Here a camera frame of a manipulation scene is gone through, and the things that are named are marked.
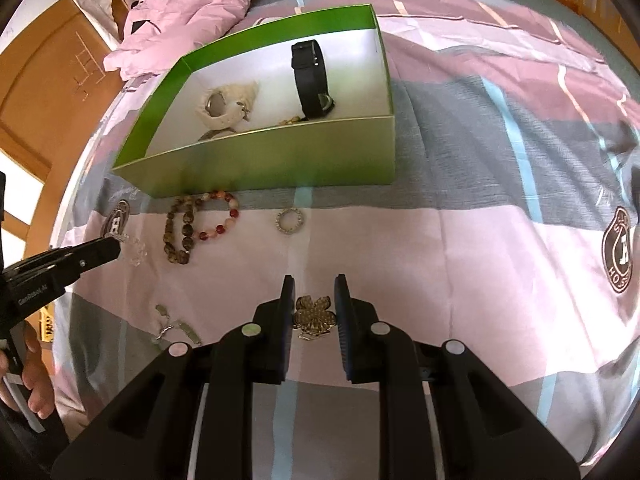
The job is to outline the person's left hand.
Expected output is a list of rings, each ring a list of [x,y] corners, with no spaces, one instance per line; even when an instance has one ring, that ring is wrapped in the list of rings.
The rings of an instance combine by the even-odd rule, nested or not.
[[[29,322],[23,323],[23,339],[26,356],[23,360],[22,381],[30,391],[27,405],[40,419],[47,419],[55,409],[54,391],[47,367],[42,360],[37,333]]]

